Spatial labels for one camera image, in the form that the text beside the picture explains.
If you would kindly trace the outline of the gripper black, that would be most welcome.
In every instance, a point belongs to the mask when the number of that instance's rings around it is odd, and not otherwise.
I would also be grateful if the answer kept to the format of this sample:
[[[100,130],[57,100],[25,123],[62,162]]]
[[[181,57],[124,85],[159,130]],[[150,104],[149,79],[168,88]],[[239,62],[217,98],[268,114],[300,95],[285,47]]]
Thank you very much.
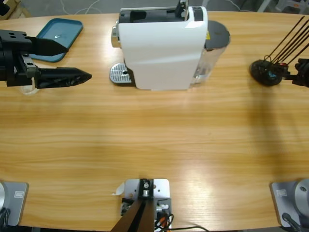
[[[68,48],[51,39],[30,37],[24,31],[1,30],[0,46],[0,81],[7,87],[31,86],[32,78],[36,88],[72,87],[92,78],[92,74],[80,69],[64,67],[39,68],[36,76],[36,66],[29,54],[54,56],[68,52]]]
[[[295,68],[298,73],[290,74],[288,71],[289,66],[287,63],[277,63],[277,72],[287,73],[282,77],[283,80],[291,80],[292,84],[294,85],[309,87],[309,60],[305,58],[300,58],[295,64]]]

